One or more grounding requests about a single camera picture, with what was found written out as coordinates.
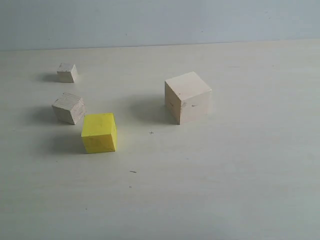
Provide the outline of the large wooden cube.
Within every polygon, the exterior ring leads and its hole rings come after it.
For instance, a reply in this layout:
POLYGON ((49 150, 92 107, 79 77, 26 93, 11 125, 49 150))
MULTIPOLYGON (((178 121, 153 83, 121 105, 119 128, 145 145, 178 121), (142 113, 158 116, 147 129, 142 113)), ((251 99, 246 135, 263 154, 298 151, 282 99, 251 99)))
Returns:
POLYGON ((178 125, 209 113, 212 89, 194 71, 164 81, 164 101, 178 125))

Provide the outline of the yellow cube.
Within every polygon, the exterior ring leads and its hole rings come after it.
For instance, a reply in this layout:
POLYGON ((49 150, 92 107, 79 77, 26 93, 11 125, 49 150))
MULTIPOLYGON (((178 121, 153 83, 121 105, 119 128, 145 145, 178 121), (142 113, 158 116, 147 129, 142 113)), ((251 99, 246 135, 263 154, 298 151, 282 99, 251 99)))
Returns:
POLYGON ((113 113, 84 116, 81 139, 88 154, 115 152, 117 127, 113 113))

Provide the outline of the medium wooden cube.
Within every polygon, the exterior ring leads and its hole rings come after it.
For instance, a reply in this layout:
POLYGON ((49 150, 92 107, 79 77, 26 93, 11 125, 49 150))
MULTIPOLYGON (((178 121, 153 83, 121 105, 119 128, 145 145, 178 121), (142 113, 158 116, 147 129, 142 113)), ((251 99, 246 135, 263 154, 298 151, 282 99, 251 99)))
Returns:
POLYGON ((51 105, 59 121, 75 125, 85 114, 86 107, 82 97, 64 92, 51 105))

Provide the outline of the small wooden cube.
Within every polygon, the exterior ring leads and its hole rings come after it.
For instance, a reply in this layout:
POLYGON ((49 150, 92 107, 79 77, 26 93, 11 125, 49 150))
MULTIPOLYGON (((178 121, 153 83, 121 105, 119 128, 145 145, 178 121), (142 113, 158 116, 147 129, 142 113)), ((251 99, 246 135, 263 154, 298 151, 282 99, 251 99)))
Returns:
POLYGON ((61 63, 56 72, 61 83, 75 83, 78 77, 76 65, 73 63, 61 63))

